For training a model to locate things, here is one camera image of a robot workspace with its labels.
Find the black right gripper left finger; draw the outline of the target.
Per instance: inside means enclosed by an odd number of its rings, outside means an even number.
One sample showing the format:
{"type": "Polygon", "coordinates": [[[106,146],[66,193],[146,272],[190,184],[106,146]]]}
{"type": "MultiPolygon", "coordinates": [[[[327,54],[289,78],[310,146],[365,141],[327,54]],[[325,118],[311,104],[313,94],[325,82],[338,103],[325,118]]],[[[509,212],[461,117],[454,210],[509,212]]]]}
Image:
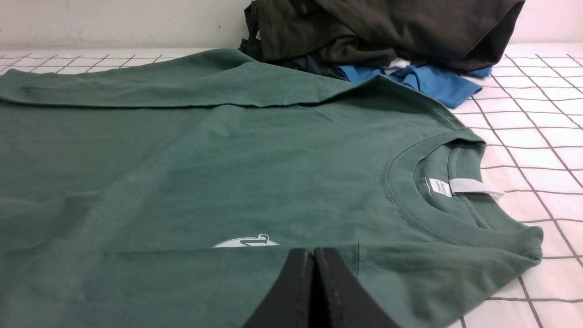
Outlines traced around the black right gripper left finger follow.
{"type": "Polygon", "coordinates": [[[244,327],[308,328],[314,267],[310,251],[292,249],[277,280],[244,327]]]}

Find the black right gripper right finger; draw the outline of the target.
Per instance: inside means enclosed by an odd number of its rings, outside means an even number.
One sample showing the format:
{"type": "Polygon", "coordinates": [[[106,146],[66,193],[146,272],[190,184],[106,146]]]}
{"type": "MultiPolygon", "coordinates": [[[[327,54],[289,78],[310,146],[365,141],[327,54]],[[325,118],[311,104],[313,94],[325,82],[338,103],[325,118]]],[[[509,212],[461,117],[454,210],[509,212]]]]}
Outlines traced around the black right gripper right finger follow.
{"type": "Polygon", "coordinates": [[[314,250],[315,328],[397,328],[352,274],[334,248],[314,250]]]}

